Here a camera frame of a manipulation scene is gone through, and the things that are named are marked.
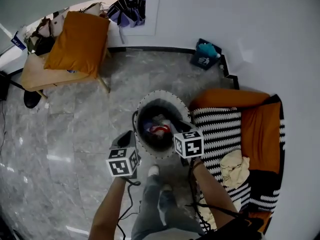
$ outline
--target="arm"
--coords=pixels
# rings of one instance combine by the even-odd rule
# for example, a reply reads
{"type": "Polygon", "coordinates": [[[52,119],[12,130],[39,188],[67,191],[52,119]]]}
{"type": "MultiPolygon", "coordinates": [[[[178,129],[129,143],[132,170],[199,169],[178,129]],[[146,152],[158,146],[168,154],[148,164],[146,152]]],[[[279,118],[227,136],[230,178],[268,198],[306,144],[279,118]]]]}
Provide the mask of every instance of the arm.
{"type": "MultiPolygon", "coordinates": [[[[200,185],[206,203],[237,213],[225,188],[211,175],[199,158],[195,160],[194,165],[197,166],[194,167],[193,174],[200,185]]],[[[210,208],[210,211],[213,214],[218,229],[234,219],[234,217],[214,208],[210,208]]]]}
{"type": "Polygon", "coordinates": [[[104,200],[96,211],[89,240],[113,240],[120,215],[126,181],[116,177],[104,200]]]}

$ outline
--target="black bin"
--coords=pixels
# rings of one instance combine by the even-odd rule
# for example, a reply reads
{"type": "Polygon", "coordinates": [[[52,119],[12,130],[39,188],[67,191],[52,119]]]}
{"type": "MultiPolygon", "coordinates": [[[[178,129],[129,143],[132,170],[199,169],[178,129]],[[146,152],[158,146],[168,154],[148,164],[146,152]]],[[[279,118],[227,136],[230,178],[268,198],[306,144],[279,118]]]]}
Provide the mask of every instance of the black bin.
{"type": "Polygon", "coordinates": [[[206,53],[203,53],[199,50],[199,45],[200,44],[212,44],[215,51],[221,55],[222,49],[216,45],[214,45],[211,42],[208,42],[204,39],[199,39],[199,41],[196,43],[196,49],[195,49],[195,53],[192,56],[190,63],[202,68],[204,70],[208,70],[209,68],[211,68],[217,61],[219,61],[219,58],[216,57],[210,57],[208,56],[206,53]]]}

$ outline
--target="orange pillow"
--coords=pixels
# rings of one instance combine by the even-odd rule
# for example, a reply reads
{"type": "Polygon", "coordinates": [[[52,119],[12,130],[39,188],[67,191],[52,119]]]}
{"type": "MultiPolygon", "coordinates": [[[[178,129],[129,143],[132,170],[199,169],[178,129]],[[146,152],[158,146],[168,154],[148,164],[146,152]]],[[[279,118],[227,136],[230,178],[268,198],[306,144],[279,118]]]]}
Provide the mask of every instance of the orange pillow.
{"type": "Polygon", "coordinates": [[[245,108],[258,106],[270,97],[264,92],[233,89],[208,89],[190,104],[191,111],[204,108],[245,108]]]}
{"type": "Polygon", "coordinates": [[[96,78],[104,59],[109,23],[106,18],[69,11],[44,68],[75,70],[96,78]]]}
{"type": "Polygon", "coordinates": [[[281,103],[245,109],[241,113],[241,152],[249,170],[279,173],[281,103]]]}

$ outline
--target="white sneaker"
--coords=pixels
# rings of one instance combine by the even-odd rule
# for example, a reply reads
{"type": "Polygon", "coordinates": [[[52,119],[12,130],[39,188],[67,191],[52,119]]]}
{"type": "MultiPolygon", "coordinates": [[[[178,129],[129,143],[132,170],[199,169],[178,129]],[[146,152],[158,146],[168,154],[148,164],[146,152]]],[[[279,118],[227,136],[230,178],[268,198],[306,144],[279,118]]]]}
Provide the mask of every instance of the white sneaker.
{"type": "Polygon", "coordinates": [[[172,187],[169,184],[164,184],[162,191],[172,191],[172,187]]]}
{"type": "Polygon", "coordinates": [[[152,175],[159,175],[160,172],[160,167],[159,165],[153,165],[150,167],[149,171],[148,171],[148,177],[152,176],[152,175]]]}

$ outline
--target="white cloth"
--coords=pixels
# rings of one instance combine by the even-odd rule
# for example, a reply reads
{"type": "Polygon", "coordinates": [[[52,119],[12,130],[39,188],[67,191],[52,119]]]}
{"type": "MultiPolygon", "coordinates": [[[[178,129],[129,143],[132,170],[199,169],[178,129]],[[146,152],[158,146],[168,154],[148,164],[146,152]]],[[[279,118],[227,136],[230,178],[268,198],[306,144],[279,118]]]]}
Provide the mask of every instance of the white cloth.
{"type": "Polygon", "coordinates": [[[249,161],[249,157],[242,156],[240,149],[226,154],[220,161],[223,185],[239,188],[250,174],[249,161]]]}
{"type": "MultiPolygon", "coordinates": [[[[200,204],[202,205],[206,205],[206,200],[203,198],[200,200],[199,202],[200,204]]],[[[238,200],[234,201],[233,202],[233,205],[235,207],[235,209],[237,210],[237,212],[240,211],[241,209],[241,198],[239,198],[238,200]]],[[[217,225],[216,225],[216,221],[215,221],[215,218],[211,212],[211,210],[207,207],[201,207],[201,206],[198,206],[198,210],[201,214],[201,216],[203,217],[203,219],[208,222],[211,226],[211,229],[212,230],[216,230],[217,229],[217,225]]]]}

